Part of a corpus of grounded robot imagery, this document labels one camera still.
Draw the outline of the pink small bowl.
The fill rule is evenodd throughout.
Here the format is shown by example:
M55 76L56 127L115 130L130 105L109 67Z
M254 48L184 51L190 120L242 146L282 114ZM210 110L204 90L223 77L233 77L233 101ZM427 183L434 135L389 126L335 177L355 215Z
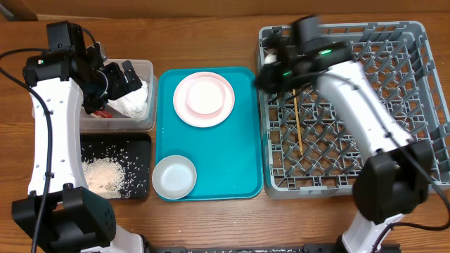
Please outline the pink small bowl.
M186 103L192 111L209 115L222 108L225 96L220 81L212 77L197 77L188 83Z

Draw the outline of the pink plate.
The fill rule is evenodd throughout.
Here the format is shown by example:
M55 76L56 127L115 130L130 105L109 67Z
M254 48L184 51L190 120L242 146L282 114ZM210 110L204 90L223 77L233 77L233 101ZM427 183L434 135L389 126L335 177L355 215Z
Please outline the pink plate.
M225 100L221 109L209 115L198 114L190 109L186 103L188 83L197 77L212 77L220 81L225 89ZM222 123L232 112L235 103L235 94L231 84L221 75L213 72L196 72L182 79L177 85L173 95L175 112L185 123L199 128L213 127Z

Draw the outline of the pile of rice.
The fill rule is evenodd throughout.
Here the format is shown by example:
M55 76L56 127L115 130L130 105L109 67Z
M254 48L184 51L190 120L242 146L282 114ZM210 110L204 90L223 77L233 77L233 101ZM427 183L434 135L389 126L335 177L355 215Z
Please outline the pile of rice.
M129 146L92 143L82 148L82 169L89 190L105 199L148 197L149 165L133 156Z

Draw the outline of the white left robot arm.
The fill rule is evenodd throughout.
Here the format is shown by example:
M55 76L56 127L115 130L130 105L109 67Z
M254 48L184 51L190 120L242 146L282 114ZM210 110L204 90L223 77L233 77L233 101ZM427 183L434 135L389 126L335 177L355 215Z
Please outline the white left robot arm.
M103 110L141 88L132 64L105 63L87 29L68 21L46 27L48 47L31 48L19 85L32 98L34 166L27 197L11 207L32 251L150 252L143 236L119 226L110 202L91 192L81 161L81 112Z

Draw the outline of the red wrapper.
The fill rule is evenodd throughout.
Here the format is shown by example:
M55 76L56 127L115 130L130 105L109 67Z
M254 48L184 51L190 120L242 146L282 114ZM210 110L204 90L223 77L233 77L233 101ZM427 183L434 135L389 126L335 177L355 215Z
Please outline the red wrapper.
M99 111L95 111L93 113L90 114L90 116L95 117L95 118L112 118L113 116L105 111L105 110L99 110Z

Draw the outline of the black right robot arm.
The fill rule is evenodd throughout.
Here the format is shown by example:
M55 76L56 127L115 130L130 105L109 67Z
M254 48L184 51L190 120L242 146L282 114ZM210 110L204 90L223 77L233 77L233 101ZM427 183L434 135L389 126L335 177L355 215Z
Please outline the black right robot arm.
M449 110L419 22L259 31L265 191L273 199L351 195L334 243L301 252L398 252L383 240L430 191L449 188Z

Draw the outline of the grey small bowl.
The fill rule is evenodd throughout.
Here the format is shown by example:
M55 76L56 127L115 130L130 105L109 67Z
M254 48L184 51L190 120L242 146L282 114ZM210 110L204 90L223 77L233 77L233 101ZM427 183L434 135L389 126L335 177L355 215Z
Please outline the grey small bowl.
M155 192L164 199L178 200L186 197L197 180L197 171L188 158L171 155L160 160L152 173Z

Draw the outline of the white paper cup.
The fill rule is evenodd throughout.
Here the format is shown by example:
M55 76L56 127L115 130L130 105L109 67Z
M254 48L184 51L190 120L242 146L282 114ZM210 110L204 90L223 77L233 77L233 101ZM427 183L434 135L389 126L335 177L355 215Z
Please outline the white paper cup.
M277 55L275 53L269 53L264 58L264 63L265 64L272 64L272 63L275 63L276 61L277 61Z

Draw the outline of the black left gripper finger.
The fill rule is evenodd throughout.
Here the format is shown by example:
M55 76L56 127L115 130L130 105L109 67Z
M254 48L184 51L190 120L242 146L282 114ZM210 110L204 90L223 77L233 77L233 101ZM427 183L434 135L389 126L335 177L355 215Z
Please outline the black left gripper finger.
M140 79L134 79L130 82L126 81L114 81L108 85L105 97L108 100L117 100L133 91L137 91L142 87Z
M126 60L122 63L123 73L127 79L127 83L136 82L139 80L133 65L130 60Z

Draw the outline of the white napkin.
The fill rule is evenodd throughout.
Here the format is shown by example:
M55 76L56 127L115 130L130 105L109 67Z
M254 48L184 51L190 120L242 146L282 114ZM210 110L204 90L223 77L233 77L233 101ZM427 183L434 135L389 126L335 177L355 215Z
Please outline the white napkin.
M108 106L126 117L139 118L144 116L147 107L148 83L143 80L141 80L141 83L140 89L117 100L109 100Z

